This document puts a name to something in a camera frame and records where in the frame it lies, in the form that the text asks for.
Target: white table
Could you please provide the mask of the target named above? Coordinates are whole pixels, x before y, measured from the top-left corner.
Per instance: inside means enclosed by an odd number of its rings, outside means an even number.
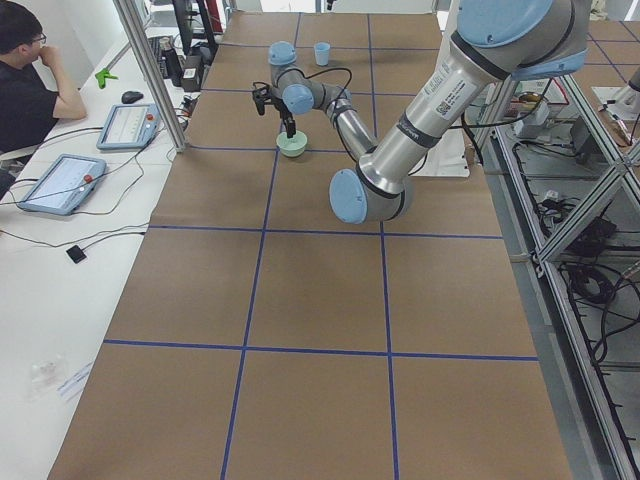
[[[169,33],[150,29],[149,36]],[[122,38],[105,56],[101,70],[124,45]],[[112,105],[120,103],[125,90],[145,94],[140,102],[153,102],[131,50],[112,68],[118,80],[107,80],[100,90],[92,76],[81,89],[88,116],[81,121],[60,121],[50,136],[104,124]],[[174,106],[184,92],[167,83]],[[99,157],[108,169],[121,166],[132,152],[101,153],[95,146],[98,131],[65,136],[46,143],[20,175],[38,178],[62,153]],[[142,173],[136,185],[108,215],[55,217],[27,213],[14,205],[0,204],[0,228],[34,240],[58,244],[100,231],[149,220],[162,191],[175,154],[166,131],[138,157],[108,175],[80,210],[109,211],[123,191]],[[32,183],[12,188],[21,199]],[[9,194],[0,203],[12,201]],[[145,227],[131,231],[145,230]],[[87,259],[74,264],[69,248],[38,246],[0,233],[0,478],[43,480],[56,458],[80,395],[65,401],[56,381],[46,391],[34,391],[32,365],[63,358],[64,376],[71,377],[96,357],[138,249],[141,235],[106,239],[86,252]],[[79,242],[87,245],[92,240]]]

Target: cup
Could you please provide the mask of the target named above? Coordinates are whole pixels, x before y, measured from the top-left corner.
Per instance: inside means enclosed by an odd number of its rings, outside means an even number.
[[[313,52],[316,55],[316,64],[325,67],[329,63],[329,51],[331,45],[327,42],[318,42],[313,46]]]

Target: black connector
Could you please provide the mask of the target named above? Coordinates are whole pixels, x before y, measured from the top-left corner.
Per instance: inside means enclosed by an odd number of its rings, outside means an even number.
[[[73,260],[73,263],[76,263],[76,264],[80,263],[82,260],[87,258],[87,256],[84,253],[84,250],[82,250],[78,245],[74,245],[73,247],[68,249],[67,255],[69,255],[69,258]]]

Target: green bowl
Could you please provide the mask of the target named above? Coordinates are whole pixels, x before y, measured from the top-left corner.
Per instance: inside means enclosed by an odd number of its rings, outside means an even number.
[[[297,157],[307,148],[307,136],[304,132],[297,131],[292,138],[287,138],[287,132],[282,132],[276,138],[276,145],[286,157]]]

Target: computer mouse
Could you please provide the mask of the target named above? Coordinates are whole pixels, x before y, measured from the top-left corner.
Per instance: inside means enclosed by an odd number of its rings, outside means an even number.
[[[135,90],[128,90],[122,94],[122,103],[128,105],[130,103],[135,103],[144,97],[142,92],[136,92]]]

